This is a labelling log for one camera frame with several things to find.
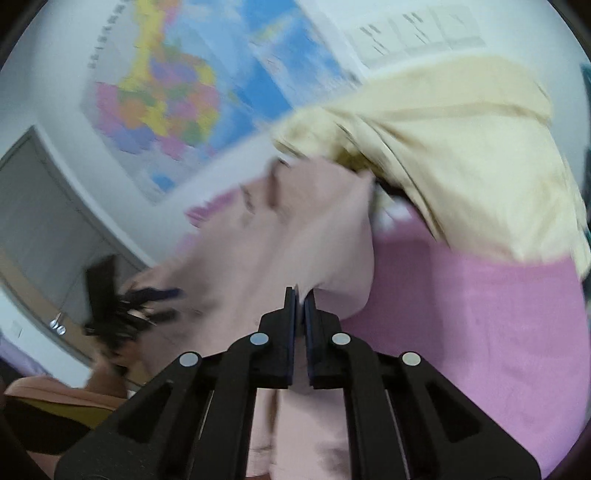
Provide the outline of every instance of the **metal screw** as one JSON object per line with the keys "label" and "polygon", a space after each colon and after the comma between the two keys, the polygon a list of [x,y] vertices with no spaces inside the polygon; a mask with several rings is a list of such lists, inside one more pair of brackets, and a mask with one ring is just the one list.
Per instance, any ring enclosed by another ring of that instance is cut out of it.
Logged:
{"label": "metal screw", "polygon": [[416,367],[421,363],[421,356],[418,353],[408,352],[402,356],[402,361],[409,367]]}
{"label": "metal screw", "polygon": [[193,365],[197,365],[199,362],[199,356],[193,352],[187,352],[181,355],[181,358],[178,359],[178,362],[184,367],[192,367]]}
{"label": "metal screw", "polygon": [[269,341],[269,336],[266,333],[253,333],[251,335],[251,343],[253,345],[264,345]]}
{"label": "metal screw", "polygon": [[335,345],[348,345],[351,342],[351,337],[346,333],[335,333],[332,341]]}

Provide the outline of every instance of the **yellow cloth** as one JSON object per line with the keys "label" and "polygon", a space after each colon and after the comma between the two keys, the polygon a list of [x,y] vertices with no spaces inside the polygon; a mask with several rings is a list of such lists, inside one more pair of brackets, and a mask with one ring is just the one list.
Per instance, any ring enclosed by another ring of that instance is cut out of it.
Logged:
{"label": "yellow cloth", "polygon": [[523,67],[467,57],[375,81],[275,129],[281,151],[323,155],[401,186],[452,248],[501,261],[569,253],[583,277],[585,208],[548,129],[551,102]]}
{"label": "yellow cloth", "polygon": [[113,413],[112,410],[106,408],[66,405],[43,400],[30,400],[29,398],[19,398],[19,400],[39,410],[64,417],[65,419],[75,420],[92,430],[97,428],[98,425],[103,423]]}

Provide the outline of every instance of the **map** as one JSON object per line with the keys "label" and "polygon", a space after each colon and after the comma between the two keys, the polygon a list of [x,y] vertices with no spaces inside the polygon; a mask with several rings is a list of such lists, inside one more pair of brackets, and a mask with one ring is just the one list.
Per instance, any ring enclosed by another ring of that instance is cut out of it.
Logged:
{"label": "map", "polygon": [[156,203],[346,79],[294,0],[131,0],[92,58],[83,112]]}

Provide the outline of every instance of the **beige cloth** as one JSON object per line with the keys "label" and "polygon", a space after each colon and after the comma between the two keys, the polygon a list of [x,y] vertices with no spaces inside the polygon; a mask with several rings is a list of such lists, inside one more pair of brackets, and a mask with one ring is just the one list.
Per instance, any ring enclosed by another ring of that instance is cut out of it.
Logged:
{"label": "beige cloth", "polygon": [[81,388],[68,387],[52,377],[19,378],[10,384],[4,394],[9,397],[43,400],[79,407],[105,408],[113,411],[125,402],[124,398],[116,398],[110,395],[89,392]]}
{"label": "beige cloth", "polygon": [[376,81],[294,113],[276,145],[363,155],[401,186],[431,232],[489,259],[589,270],[585,208],[548,129],[548,95],[523,67],[467,57]]}
{"label": "beige cloth", "polygon": [[[278,165],[273,171],[274,176],[246,185],[226,209],[214,214],[200,228],[188,255],[135,278],[136,288],[178,287],[185,293],[173,302],[180,319],[142,338],[150,373],[156,374],[185,351],[203,356],[225,351],[235,340],[255,332],[263,314],[283,307],[286,287],[297,287],[301,299],[315,288],[318,306],[341,318],[367,302],[374,274],[368,216],[373,176],[353,174],[319,159],[292,167]],[[298,468],[319,472],[312,478],[329,478],[321,452],[302,454],[293,465],[292,457],[280,455],[286,448],[278,449],[290,445],[287,450],[293,447],[292,454],[298,456],[298,450],[329,448],[330,443],[315,445],[309,435],[299,436],[297,431],[330,432],[329,422],[322,423],[318,414],[328,409],[339,416],[342,394],[330,393],[336,404],[323,409],[325,393],[309,389],[304,393],[308,411],[286,424],[282,416],[298,411],[300,393],[259,390],[248,476],[267,473],[275,459],[288,478],[302,476]],[[342,434],[340,443],[346,442],[344,425],[343,410],[335,423]],[[275,429],[281,434],[274,437]]]}

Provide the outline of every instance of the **black object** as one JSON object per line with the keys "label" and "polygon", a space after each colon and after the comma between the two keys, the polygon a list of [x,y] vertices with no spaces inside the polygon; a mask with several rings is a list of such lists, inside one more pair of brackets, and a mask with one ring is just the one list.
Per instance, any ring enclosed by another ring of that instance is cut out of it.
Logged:
{"label": "black object", "polygon": [[[56,480],[243,480],[256,389],[292,382],[297,303],[288,288],[258,333],[181,355],[74,445]],[[353,479],[540,480],[535,459],[416,353],[375,353],[313,294],[304,323],[310,384],[344,391]]]}
{"label": "black object", "polygon": [[173,309],[149,313],[146,304],[178,297],[181,290],[156,290],[143,288],[129,290],[123,295],[116,294],[116,257],[111,255],[86,270],[86,289],[92,318],[83,326],[85,335],[97,336],[110,350],[109,356],[116,356],[117,350],[128,340],[137,340],[158,323],[170,322],[176,318]]}

